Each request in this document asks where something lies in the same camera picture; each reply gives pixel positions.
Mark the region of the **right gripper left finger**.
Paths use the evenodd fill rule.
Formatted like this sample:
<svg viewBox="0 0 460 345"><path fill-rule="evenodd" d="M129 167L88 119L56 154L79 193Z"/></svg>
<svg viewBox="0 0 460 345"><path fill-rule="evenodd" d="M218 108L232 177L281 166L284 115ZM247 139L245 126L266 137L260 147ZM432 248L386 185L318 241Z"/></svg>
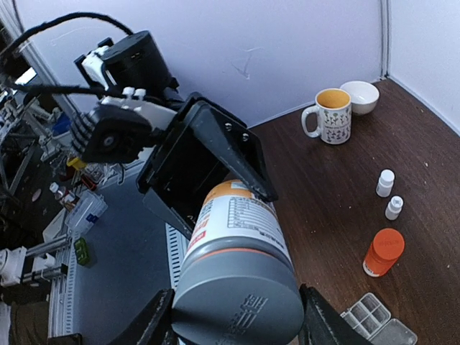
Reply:
<svg viewBox="0 0 460 345"><path fill-rule="evenodd" d="M172 328L174 296L172 288L160 290L109 344L175 344Z"/></svg>

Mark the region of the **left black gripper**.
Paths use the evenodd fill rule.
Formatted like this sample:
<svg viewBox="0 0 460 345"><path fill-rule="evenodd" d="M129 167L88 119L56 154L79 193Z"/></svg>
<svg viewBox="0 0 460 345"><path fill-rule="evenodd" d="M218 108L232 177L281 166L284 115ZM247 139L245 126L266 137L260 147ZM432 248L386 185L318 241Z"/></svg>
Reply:
<svg viewBox="0 0 460 345"><path fill-rule="evenodd" d="M137 177L144 206L190 240L193 222L174 208L199 208L231 172L266 202L278 199L262 144L247 125L194 92L173 119Z"/></svg>

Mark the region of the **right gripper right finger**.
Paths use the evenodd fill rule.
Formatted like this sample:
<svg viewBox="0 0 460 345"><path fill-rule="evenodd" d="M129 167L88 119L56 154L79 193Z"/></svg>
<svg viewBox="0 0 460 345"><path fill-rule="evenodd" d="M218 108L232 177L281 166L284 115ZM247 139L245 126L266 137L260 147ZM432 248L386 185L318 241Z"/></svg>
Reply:
<svg viewBox="0 0 460 345"><path fill-rule="evenodd" d="M340 316L314 287L302 284L299 293L305 316L298 334L302 345L371 345Z"/></svg>

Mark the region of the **clear plastic pill organizer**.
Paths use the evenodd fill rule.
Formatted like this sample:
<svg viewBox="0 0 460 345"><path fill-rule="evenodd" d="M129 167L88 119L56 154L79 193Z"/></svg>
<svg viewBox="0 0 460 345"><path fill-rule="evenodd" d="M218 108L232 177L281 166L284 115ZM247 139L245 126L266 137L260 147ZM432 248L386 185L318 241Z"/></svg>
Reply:
<svg viewBox="0 0 460 345"><path fill-rule="evenodd" d="M416 345L418 336L399 319L393 318L373 293L366 293L341 317L372 344Z"/></svg>

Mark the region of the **grey bottle cap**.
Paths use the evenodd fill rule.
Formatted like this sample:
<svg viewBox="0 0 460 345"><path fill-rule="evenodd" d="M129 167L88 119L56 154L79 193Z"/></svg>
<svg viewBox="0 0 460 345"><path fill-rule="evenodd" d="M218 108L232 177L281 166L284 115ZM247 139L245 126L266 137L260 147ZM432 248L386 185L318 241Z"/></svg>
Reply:
<svg viewBox="0 0 460 345"><path fill-rule="evenodd" d="M293 268L256 249L188 257L172 303L172 329L194 344L288 344L304 307Z"/></svg>

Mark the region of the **grey capped white orange bottle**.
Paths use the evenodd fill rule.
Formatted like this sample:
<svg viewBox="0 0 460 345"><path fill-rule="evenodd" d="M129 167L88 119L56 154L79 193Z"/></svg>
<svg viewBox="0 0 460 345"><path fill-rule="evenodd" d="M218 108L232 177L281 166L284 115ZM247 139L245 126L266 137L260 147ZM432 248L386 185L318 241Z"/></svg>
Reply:
<svg viewBox="0 0 460 345"><path fill-rule="evenodd" d="M294 290L293 263L275 208L240 180L206 196L185 254L178 290Z"/></svg>

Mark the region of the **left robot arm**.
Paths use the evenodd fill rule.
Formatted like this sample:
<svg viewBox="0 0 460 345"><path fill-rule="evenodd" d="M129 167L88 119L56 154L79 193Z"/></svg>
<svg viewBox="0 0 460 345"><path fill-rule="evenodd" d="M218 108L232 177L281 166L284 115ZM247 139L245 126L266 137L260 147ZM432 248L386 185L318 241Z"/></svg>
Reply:
<svg viewBox="0 0 460 345"><path fill-rule="evenodd" d="M200 93L180 97L149 32L106 39L75 63L98 103L74 118L73 149L86 163L111 164L134 162L146 151L137 189L184 236L191 236L205 197L228 175L263 201L277 200L259 137Z"/></svg>

